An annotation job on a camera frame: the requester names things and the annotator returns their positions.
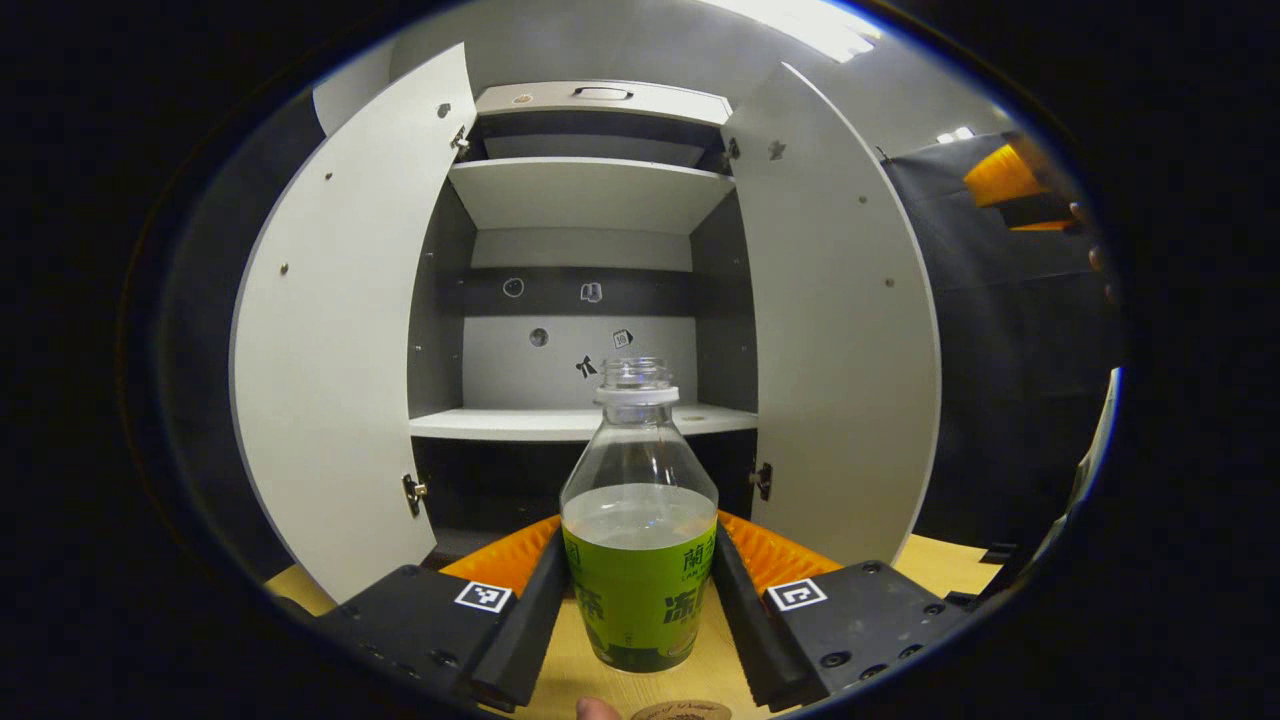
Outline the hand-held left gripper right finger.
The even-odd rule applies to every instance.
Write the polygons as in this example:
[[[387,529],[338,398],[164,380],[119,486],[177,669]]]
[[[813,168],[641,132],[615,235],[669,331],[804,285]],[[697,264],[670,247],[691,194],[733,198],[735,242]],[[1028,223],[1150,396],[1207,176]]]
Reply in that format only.
[[[730,512],[710,577],[753,701],[774,712],[865,685],[972,616],[887,562],[841,566]]]

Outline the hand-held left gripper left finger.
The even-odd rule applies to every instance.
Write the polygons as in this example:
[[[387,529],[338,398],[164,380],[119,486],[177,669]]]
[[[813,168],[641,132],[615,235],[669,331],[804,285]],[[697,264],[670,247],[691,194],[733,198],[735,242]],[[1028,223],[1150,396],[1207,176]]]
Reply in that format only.
[[[315,630],[429,696],[512,712],[532,698],[568,583],[554,515],[444,568],[397,568]]]

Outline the green label clear bottle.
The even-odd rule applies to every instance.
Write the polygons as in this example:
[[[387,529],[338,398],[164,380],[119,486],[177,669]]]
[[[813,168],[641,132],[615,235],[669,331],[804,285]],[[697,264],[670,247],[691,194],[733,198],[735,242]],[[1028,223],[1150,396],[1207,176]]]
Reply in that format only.
[[[664,360],[607,361],[600,424],[559,492],[588,639],[623,673],[690,656],[716,557],[719,492],[675,423],[678,398]]]

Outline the white cabinet door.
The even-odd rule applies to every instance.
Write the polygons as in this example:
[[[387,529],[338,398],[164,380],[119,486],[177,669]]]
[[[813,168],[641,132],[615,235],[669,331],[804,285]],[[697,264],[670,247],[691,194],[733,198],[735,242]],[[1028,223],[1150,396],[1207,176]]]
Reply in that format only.
[[[404,491],[410,314],[454,142],[476,115],[462,44],[388,85],[294,173],[239,286],[241,457],[276,537],[338,603],[433,546]]]
[[[826,94],[780,63],[737,108],[733,176],[756,333],[753,520],[844,565],[893,562],[940,436],[931,282],[905,208]]]

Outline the grey and white cabinet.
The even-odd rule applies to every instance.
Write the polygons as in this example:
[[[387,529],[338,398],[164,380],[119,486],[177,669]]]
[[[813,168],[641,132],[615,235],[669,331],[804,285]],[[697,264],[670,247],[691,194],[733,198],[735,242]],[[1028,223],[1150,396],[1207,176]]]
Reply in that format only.
[[[480,117],[436,197],[408,331],[428,568],[553,514],[618,356],[664,359],[676,421],[753,510],[756,333],[721,127],[613,111]]]

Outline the beige cabinet drawer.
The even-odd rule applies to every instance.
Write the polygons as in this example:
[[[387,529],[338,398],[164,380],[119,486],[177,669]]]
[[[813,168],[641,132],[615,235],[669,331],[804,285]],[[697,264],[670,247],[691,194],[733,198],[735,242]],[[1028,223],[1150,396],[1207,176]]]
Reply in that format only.
[[[634,96],[625,102],[582,102],[572,97],[581,86],[628,88]],[[700,126],[723,126],[733,109],[728,99],[691,88],[612,79],[559,79],[498,85],[485,88],[475,100],[480,117],[526,111],[613,111],[691,122]]]

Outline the black backdrop cloth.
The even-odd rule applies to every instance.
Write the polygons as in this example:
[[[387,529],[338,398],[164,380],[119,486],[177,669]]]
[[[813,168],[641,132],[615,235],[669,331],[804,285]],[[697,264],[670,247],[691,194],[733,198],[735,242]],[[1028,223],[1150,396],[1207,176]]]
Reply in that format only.
[[[293,559],[242,462],[230,402],[230,331],[259,233],[325,136],[310,94],[265,118],[200,191],[163,292],[157,369],[175,460],[215,537],[259,584]]]
[[[914,533],[987,548],[1037,542],[1065,511],[1123,363],[1117,307],[1084,231],[1011,231],[965,174],[982,135],[882,167],[914,229],[940,331],[934,462]]]

